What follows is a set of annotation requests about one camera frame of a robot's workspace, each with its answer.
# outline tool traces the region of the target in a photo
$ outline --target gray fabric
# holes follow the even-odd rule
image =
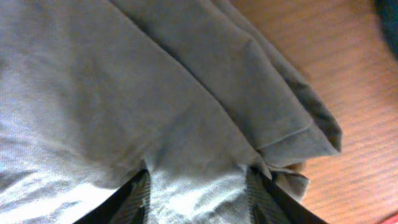
[[[189,69],[268,164],[282,167],[338,153],[333,146],[340,148],[340,128],[318,96],[283,57],[259,44],[264,38],[238,27],[229,7],[220,3],[230,18],[209,0],[111,1]],[[285,80],[276,67],[287,71]]]
[[[266,162],[336,153],[210,1],[15,0],[0,14],[2,222],[73,222],[145,163],[148,223],[249,223],[249,166],[270,178]]]
[[[248,194],[249,208],[256,212],[258,209],[266,218],[267,223],[261,223],[255,219],[255,215],[252,215],[252,224],[289,224],[289,218],[283,212],[274,199],[264,189],[262,185],[261,177],[255,174],[252,170],[248,170],[246,176],[246,182],[248,188],[246,190]]]
[[[310,180],[289,169],[272,166],[269,168],[274,173],[272,181],[294,200],[300,202],[304,197]]]

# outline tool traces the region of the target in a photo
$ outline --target fabric fold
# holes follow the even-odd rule
[[[0,220],[74,222],[145,162],[149,223],[249,222],[246,169],[270,177],[264,161],[125,15],[78,0],[0,13]]]
[[[215,2],[224,13],[208,0],[112,2],[220,102],[268,164],[340,150],[340,128],[309,84],[226,1]]]

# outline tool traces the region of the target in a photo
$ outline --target wrinkled cloth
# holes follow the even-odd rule
[[[144,166],[149,223],[249,223],[248,167],[271,178],[340,150],[308,83],[228,2],[18,0],[0,14],[6,223],[74,222]]]

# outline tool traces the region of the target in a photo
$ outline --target seam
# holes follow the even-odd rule
[[[313,124],[314,124],[314,122],[313,122],[313,120],[311,119],[310,122],[306,125],[306,127],[302,128],[302,129],[299,129],[299,130],[297,130],[297,131],[294,131],[294,132],[292,132],[292,133],[290,133],[290,134],[288,134],[288,135],[285,135],[285,136],[279,138],[278,140],[275,140],[275,141],[273,141],[273,142],[271,142],[271,143],[269,143],[269,144],[265,144],[265,145],[263,145],[263,146],[259,146],[259,147],[256,148],[256,150],[259,151],[259,150],[264,149],[264,148],[266,148],[266,147],[269,147],[269,146],[271,146],[271,145],[273,145],[273,144],[276,144],[276,143],[278,143],[278,142],[281,142],[281,141],[283,141],[283,140],[285,140],[285,139],[287,139],[287,138],[289,138],[289,137],[291,137],[291,136],[294,136],[294,135],[296,135],[296,134],[303,133],[303,132],[309,130],[309,129],[312,127]]]

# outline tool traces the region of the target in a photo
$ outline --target wooden floor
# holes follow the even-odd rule
[[[234,0],[313,85],[344,131],[343,153],[309,161],[303,204],[329,223],[398,212],[398,62],[370,1]]]

